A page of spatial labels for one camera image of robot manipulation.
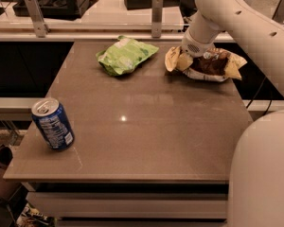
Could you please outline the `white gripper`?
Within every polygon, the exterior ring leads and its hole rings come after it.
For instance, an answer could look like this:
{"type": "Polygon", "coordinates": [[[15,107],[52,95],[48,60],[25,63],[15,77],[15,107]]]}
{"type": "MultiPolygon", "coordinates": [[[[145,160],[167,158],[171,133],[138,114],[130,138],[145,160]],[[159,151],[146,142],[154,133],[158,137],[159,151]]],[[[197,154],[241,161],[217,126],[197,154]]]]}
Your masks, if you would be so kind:
{"type": "Polygon", "coordinates": [[[189,28],[182,40],[181,48],[193,58],[201,57],[207,49],[213,46],[215,33],[212,31],[189,28]]]}

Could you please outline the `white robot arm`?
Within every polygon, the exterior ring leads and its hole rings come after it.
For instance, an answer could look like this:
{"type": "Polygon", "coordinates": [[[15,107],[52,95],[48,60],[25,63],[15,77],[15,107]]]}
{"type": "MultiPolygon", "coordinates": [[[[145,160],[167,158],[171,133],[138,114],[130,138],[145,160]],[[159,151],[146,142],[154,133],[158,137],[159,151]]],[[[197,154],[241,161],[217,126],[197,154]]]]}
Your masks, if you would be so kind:
{"type": "MultiPolygon", "coordinates": [[[[227,32],[253,62],[245,85],[272,84],[284,98],[284,26],[250,7],[252,0],[194,0],[197,12],[183,49],[198,58],[227,32]]],[[[254,121],[234,151],[227,227],[284,227],[284,110],[254,121]]]]}

